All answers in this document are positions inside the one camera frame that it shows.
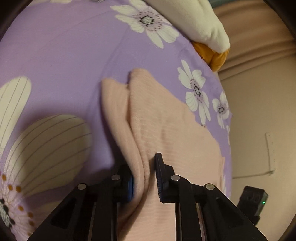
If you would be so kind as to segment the pink striped knit sweater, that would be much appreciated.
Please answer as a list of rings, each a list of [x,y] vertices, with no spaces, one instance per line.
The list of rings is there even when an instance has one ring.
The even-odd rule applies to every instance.
[[[119,240],[174,240],[175,206],[159,200],[154,156],[197,185],[224,189],[224,163],[218,142],[196,122],[188,106],[145,69],[135,69],[128,84],[101,83],[107,125],[134,178],[132,201],[118,219]]]

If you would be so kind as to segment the purple floral bed sheet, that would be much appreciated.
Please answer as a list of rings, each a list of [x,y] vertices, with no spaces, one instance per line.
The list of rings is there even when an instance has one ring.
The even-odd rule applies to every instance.
[[[230,114],[219,79],[170,21],[143,1],[33,1],[1,40],[1,228],[27,240],[79,182],[115,165],[101,80],[148,70],[193,112],[225,159],[230,196]]]

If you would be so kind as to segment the pink curtain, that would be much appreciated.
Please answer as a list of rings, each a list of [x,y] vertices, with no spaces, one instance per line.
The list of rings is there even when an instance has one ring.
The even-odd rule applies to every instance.
[[[214,7],[230,40],[220,80],[295,54],[292,33],[265,1],[227,1]]]

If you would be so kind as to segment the white duck plush toy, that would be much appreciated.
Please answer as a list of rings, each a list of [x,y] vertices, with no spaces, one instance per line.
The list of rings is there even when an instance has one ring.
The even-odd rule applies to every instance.
[[[225,63],[230,40],[209,1],[147,1],[186,35],[210,69],[217,72]]]

